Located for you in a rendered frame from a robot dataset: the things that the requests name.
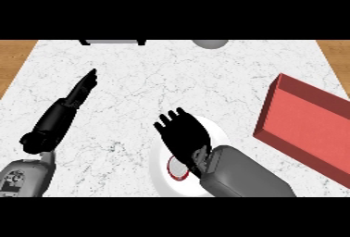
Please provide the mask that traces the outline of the grey round object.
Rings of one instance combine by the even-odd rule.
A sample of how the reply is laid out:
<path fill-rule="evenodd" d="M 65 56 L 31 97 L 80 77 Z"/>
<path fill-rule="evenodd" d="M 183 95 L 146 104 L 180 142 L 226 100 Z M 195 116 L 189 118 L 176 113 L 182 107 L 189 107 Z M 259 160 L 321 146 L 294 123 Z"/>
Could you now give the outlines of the grey round object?
<path fill-rule="evenodd" d="M 195 45 L 204 49 L 219 49 L 228 42 L 228 40 L 194 40 Z"/>

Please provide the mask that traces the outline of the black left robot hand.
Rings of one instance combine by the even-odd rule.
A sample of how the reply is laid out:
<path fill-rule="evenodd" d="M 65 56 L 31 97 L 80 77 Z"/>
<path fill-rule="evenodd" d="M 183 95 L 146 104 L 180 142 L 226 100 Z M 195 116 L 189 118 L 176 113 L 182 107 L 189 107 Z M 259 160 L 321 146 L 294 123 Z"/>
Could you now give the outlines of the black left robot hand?
<path fill-rule="evenodd" d="M 83 76 L 68 96 L 59 98 L 52 104 L 39 119 L 33 131 L 22 136 L 19 143 L 24 146 L 24 151 L 27 153 L 37 155 L 42 152 L 50 152 L 61 143 L 76 118 L 77 111 L 92 89 L 98 85 L 96 72 L 98 70 L 92 69 Z"/>

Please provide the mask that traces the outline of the red can with pale end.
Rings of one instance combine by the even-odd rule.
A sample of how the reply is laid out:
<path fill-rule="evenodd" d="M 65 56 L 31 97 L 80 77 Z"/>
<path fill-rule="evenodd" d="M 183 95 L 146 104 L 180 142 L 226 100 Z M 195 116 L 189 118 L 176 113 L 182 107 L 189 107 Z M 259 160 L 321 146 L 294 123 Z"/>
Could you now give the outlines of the red can with pale end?
<path fill-rule="evenodd" d="M 167 162 L 167 172 L 174 181 L 185 181 L 189 177 L 189 169 L 174 156 Z"/>

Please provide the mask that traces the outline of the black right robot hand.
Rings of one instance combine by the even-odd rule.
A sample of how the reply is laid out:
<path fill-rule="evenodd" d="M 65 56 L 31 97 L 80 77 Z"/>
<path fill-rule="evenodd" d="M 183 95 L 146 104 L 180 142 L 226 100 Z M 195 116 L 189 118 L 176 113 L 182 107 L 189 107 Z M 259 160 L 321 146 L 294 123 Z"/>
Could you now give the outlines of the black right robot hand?
<path fill-rule="evenodd" d="M 211 137 L 194 115 L 182 107 L 158 116 L 154 124 L 161 140 L 179 162 L 197 178 L 206 171 L 206 160 L 211 153 Z"/>

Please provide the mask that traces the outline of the red open box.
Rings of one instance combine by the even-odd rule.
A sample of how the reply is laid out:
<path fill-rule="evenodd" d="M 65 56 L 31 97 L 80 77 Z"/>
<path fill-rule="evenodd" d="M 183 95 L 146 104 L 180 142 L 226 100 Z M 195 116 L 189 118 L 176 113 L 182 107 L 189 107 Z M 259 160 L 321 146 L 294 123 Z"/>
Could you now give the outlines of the red open box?
<path fill-rule="evenodd" d="M 253 137 L 350 189 L 350 101 L 281 73 Z"/>

